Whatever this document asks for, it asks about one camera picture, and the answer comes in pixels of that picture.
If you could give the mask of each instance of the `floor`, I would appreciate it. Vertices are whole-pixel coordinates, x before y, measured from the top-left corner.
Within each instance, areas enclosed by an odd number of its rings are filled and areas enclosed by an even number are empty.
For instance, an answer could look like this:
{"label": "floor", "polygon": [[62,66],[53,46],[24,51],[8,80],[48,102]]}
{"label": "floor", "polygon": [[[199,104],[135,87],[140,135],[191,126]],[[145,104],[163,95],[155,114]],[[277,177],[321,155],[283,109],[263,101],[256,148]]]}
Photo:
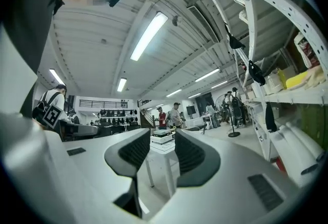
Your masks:
{"label": "floor", "polygon": [[[205,130],[205,135],[239,144],[263,156],[260,143],[251,123],[236,129],[236,131],[240,132],[240,135],[237,137],[228,137],[229,130],[229,124],[222,123],[221,127],[217,129]],[[151,219],[170,199],[164,171],[162,169],[161,157],[150,152],[148,159],[155,186],[152,188],[150,187],[145,163],[142,164],[137,175],[139,202],[143,210],[142,218],[145,220]],[[170,160],[170,162],[173,178],[176,181],[179,177],[179,164],[174,160]]]}

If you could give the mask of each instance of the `person in red shirt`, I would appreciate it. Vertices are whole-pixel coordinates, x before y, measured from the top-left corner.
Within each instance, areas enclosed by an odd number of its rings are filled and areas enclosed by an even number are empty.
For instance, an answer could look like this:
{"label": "person in red shirt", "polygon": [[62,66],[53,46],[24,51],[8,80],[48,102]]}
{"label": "person in red shirt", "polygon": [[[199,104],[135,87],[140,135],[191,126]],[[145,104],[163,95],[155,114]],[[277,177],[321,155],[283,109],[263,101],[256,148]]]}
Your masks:
{"label": "person in red shirt", "polygon": [[159,112],[159,129],[166,129],[166,114],[163,112],[162,107],[159,107],[157,110]]}

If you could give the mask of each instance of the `ceiling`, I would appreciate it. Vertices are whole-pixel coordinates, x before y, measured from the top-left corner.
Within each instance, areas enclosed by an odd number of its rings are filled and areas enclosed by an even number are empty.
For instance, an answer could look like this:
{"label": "ceiling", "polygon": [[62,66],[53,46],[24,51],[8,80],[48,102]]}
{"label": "ceiling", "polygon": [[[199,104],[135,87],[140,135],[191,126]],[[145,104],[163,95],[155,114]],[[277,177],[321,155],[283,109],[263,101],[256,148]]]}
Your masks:
{"label": "ceiling", "polygon": [[[241,42],[248,54],[248,26],[238,16],[243,7],[233,0],[216,1],[224,9],[231,33],[238,39],[244,36]],[[187,9],[191,5],[203,14],[219,43],[213,43]],[[254,59],[260,60],[284,45],[292,23],[262,0],[255,0],[255,7],[258,38]],[[169,20],[140,59],[131,60],[136,43],[159,10]],[[182,18],[178,27],[172,24],[176,15]],[[236,79],[236,65],[227,45],[223,20],[212,0],[121,0],[114,8],[66,3],[53,17],[38,78],[47,88],[54,86],[49,72],[54,68],[69,94],[80,96],[163,99],[182,89],[179,97],[188,97]],[[216,68],[220,72],[194,82]],[[121,77],[127,83],[119,93]]]}

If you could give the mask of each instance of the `staircase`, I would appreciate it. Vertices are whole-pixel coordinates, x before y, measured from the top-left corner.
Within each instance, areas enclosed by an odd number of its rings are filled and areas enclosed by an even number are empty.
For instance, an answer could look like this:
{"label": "staircase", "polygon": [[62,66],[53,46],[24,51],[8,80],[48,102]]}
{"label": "staircase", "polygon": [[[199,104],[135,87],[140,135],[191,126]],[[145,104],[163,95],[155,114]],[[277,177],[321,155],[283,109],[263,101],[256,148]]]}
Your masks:
{"label": "staircase", "polygon": [[145,110],[140,111],[140,124],[141,128],[154,128],[154,119],[153,117],[147,113]]}

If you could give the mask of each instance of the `red shirt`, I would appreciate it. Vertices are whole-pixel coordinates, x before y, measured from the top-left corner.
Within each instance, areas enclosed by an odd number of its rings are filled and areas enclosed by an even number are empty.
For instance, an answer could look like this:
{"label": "red shirt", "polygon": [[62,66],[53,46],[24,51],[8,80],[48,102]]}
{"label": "red shirt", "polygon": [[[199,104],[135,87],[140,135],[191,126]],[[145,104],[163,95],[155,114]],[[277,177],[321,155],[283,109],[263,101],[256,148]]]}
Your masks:
{"label": "red shirt", "polygon": [[160,127],[166,127],[166,114],[164,112],[161,112],[159,114],[159,119],[163,119],[163,118],[164,118],[164,120],[159,121],[159,126]]}

